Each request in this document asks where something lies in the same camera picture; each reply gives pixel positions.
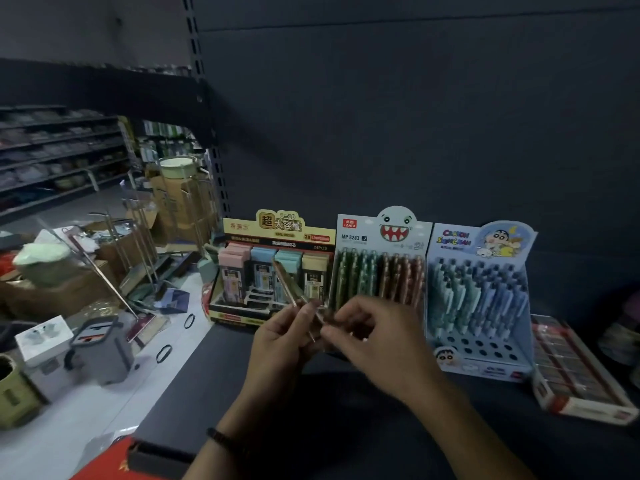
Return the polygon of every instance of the black wristband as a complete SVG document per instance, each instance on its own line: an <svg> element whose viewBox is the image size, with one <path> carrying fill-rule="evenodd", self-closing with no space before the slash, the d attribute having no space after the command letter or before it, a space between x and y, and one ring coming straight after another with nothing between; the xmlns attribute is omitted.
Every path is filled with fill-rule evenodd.
<svg viewBox="0 0 640 480"><path fill-rule="evenodd" d="M236 458L249 460L249 457L251 457L251 450L249 450L249 448L242 446L242 444L229 438L227 435L220 433L216 428L208 428L207 436L228 450L228 452Z"/></svg>

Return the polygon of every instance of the yellow bucket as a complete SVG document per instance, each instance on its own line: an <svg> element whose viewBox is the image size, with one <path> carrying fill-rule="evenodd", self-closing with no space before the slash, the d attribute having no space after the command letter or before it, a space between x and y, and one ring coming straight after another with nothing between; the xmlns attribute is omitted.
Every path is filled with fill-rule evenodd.
<svg viewBox="0 0 640 480"><path fill-rule="evenodd" d="M36 417L40 402L9 355L0 354L0 428L21 426Z"/></svg>

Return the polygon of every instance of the person's right hand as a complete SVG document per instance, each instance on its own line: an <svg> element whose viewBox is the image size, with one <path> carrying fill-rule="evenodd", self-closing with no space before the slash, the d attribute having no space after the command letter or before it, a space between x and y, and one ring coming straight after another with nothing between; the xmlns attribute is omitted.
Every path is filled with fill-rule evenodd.
<svg viewBox="0 0 640 480"><path fill-rule="evenodd" d="M323 338L375 386L404 404L410 406L416 396L439 392L447 382L411 307L358 295L338 310L335 321L338 326L322 328ZM366 341L349 334L362 323L373 326Z"/></svg>

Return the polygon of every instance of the red mouth with white teeth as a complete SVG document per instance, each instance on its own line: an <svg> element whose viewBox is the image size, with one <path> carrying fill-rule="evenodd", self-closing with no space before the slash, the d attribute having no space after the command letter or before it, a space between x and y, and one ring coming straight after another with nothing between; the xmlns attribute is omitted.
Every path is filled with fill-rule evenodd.
<svg viewBox="0 0 640 480"><path fill-rule="evenodd" d="M404 241L407 235L409 235L409 227L381 225L380 235L385 241Z"/></svg>

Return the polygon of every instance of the forearm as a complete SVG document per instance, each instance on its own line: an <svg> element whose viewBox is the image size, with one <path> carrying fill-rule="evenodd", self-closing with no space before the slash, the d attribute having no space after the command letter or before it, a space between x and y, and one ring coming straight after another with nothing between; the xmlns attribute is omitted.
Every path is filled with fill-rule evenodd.
<svg viewBox="0 0 640 480"><path fill-rule="evenodd" d="M259 441L264 421L265 411L257 410L241 394L216 425L216 429L228 438L253 448ZM242 459L208 439L182 480L239 480L246 476L247 468Z"/></svg>
<svg viewBox="0 0 640 480"><path fill-rule="evenodd" d="M440 446L458 480L533 480L455 385L447 381L436 390L423 391L409 407Z"/></svg>

